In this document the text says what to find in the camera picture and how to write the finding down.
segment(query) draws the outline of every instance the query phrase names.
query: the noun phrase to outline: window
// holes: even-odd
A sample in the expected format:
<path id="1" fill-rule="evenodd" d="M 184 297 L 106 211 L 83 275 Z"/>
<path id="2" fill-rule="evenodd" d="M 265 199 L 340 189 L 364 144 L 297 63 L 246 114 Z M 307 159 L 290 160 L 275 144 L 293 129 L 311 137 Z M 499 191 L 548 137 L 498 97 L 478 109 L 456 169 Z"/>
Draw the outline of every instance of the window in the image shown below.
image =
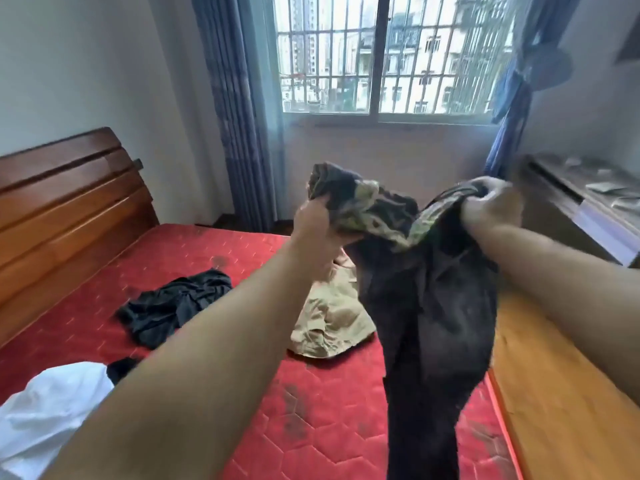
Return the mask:
<path id="1" fill-rule="evenodd" d="M 273 0 L 273 8 L 284 112 L 454 121 L 490 112 L 516 3 Z"/>
<path id="2" fill-rule="evenodd" d="M 427 44 L 424 48 L 425 52 L 437 52 L 440 50 L 440 36 L 432 36 L 427 39 Z"/>

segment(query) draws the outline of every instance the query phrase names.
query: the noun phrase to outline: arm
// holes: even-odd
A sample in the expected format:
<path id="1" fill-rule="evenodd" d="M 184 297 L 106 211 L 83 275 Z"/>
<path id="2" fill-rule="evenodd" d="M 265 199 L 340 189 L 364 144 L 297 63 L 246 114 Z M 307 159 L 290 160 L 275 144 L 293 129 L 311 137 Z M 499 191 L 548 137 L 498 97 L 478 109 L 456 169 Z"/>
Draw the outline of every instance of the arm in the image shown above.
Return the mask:
<path id="1" fill-rule="evenodd" d="M 196 315 L 89 416 L 43 480 L 206 479 L 233 453 L 284 356 L 311 284 L 346 240 L 324 200 L 277 254 Z"/>
<path id="2" fill-rule="evenodd" d="M 639 398 L 640 271 L 521 229 L 520 197 L 498 182 L 487 198 L 465 203 L 469 233 L 576 345 Z"/>

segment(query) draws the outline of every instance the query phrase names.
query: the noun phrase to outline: tied curtain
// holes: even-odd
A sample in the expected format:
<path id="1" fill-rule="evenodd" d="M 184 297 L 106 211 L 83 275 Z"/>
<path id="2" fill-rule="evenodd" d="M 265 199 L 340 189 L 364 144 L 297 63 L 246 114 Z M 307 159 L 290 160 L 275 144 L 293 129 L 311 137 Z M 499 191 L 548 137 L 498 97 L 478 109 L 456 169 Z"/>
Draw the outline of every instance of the tied curtain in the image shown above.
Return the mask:
<path id="1" fill-rule="evenodd" d="M 484 174 L 505 178 L 518 149 L 533 92 L 558 86 L 572 74 L 569 56 L 558 48 L 580 0 L 516 0 L 514 56 L 496 91 L 493 122 L 501 123 Z"/>
<path id="2" fill-rule="evenodd" d="M 284 161 L 282 126 L 274 124 L 282 116 L 279 107 L 267 107 L 262 97 L 254 14 L 248 0 L 191 3 L 204 46 L 236 216 L 247 230 L 269 232 L 282 207 L 276 188 Z"/>

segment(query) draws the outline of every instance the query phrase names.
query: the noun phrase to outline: headboard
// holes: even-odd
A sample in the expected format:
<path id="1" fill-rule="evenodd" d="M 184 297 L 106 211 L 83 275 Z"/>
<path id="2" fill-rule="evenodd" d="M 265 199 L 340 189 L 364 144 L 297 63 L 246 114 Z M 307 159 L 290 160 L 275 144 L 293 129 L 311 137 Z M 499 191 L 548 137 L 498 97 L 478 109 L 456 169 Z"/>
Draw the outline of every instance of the headboard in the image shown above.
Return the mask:
<path id="1" fill-rule="evenodd" d="M 157 224 L 110 128 L 0 157 L 0 346 Z"/>

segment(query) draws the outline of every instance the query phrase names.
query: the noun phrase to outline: stained mattress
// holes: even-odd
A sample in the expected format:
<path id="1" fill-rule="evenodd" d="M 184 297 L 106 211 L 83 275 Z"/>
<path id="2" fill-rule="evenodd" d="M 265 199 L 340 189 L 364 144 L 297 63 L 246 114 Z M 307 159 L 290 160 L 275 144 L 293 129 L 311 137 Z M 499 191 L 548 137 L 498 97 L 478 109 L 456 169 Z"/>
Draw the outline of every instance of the stained mattress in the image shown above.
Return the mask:
<path id="1" fill-rule="evenodd" d="M 48 367 L 146 356 L 114 311 L 141 291 L 210 267 L 234 285 L 286 240 L 161 225 L 0 349 L 0 403 Z M 284 357 L 224 480 L 382 480 L 387 468 L 384 362 L 377 338 L 327 361 Z M 457 426 L 462 480 L 516 480 L 512 449 L 485 379 Z"/>

